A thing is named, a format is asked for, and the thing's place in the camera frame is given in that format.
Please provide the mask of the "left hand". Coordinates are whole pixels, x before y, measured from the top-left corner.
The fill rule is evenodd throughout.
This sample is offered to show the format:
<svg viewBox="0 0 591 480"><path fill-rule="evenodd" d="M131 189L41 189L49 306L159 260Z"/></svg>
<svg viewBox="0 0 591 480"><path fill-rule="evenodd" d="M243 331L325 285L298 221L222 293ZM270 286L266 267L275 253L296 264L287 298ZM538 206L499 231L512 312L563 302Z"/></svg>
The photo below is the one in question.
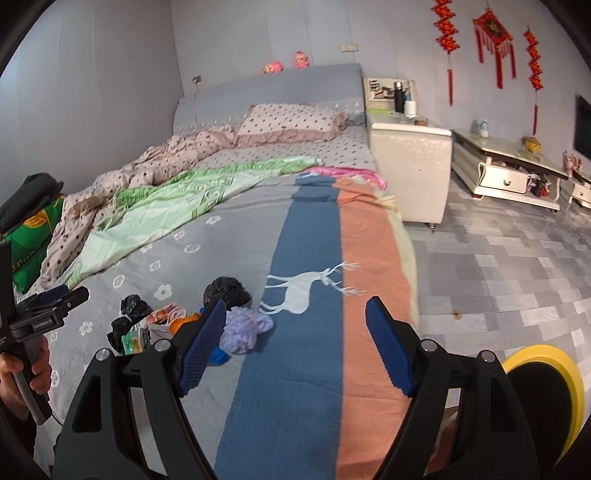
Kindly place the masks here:
<svg viewBox="0 0 591 480"><path fill-rule="evenodd" d="M16 356L1 354L1 401L18 420L42 425L51 416L45 395L51 386L48 341L40 336Z"/></svg>

